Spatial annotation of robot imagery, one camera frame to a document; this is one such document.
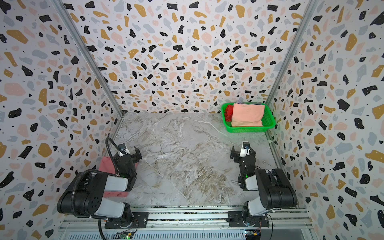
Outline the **dusty pink t shirt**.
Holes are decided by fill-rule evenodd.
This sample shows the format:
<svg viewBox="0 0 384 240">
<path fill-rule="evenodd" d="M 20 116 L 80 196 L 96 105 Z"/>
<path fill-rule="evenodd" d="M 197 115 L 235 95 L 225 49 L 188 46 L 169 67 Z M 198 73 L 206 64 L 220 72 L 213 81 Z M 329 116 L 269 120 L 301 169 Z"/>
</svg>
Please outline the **dusty pink t shirt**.
<svg viewBox="0 0 384 240">
<path fill-rule="evenodd" d="M 103 157 L 99 166 L 99 171 L 106 173 L 115 173 L 114 165 L 110 159 L 110 157 Z M 123 190 L 123 181 L 117 180 L 117 177 L 109 176 L 106 182 L 104 197 L 118 197 L 118 198 L 126 198 L 129 195 L 129 192 L 122 192 Z"/>
</svg>

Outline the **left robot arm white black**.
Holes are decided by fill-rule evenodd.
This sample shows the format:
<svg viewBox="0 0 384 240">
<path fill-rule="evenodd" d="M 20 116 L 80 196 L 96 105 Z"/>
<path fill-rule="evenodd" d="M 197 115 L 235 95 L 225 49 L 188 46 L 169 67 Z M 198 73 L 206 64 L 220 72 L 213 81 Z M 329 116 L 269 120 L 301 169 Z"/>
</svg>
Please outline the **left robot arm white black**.
<svg viewBox="0 0 384 240">
<path fill-rule="evenodd" d="M 76 175 L 57 204 L 57 211 L 76 218 L 104 220 L 106 229 L 144 229 L 148 213 L 134 212 L 130 204 L 115 202 L 105 193 L 128 193 L 137 180 L 135 164 L 142 159 L 141 152 L 135 153 L 121 148 L 113 158 L 113 166 L 119 171 L 108 173 L 100 170 L 86 170 Z"/>
</svg>

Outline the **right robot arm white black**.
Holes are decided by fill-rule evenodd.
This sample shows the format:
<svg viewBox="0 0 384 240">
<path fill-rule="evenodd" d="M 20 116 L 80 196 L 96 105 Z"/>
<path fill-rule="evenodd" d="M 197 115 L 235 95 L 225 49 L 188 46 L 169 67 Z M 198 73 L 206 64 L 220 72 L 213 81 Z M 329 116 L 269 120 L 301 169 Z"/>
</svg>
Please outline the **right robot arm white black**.
<svg viewBox="0 0 384 240">
<path fill-rule="evenodd" d="M 231 228 L 263 228 L 270 225 L 267 214 L 297 206 L 297 196 L 282 169 L 266 170 L 256 165 L 256 151 L 244 142 L 240 151 L 231 149 L 230 158 L 239 164 L 239 187 L 245 192 L 258 192 L 258 197 L 245 202 L 241 211 L 228 212 Z"/>
</svg>

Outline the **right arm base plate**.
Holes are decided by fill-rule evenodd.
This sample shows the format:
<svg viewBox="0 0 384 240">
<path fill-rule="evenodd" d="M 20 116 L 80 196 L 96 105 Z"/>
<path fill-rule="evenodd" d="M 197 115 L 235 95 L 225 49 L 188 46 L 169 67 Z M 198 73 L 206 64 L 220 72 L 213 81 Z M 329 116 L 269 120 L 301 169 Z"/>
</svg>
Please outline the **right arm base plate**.
<svg viewBox="0 0 384 240">
<path fill-rule="evenodd" d="M 236 228 L 236 227 L 264 228 L 264 227 L 270 226 L 268 217 L 251 216 L 249 214 L 243 213 L 242 211 L 229 211 L 227 222 L 229 223 L 230 228 Z"/>
</svg>

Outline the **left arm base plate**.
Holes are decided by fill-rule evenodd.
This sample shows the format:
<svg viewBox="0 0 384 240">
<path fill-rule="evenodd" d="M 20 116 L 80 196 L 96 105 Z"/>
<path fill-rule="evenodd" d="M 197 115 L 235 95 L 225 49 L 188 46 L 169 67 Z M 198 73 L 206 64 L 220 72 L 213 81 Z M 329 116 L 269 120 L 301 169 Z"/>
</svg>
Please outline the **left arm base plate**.
<svg viewBox="0 0 384 240">
<path fill-rule="evenodd" d="M 105 229 L 132 230 L 145 229 L 149 218 L 148 212 L 133 212 L 133 215 L 126 219 L 108 219 Z"/>
</svg>

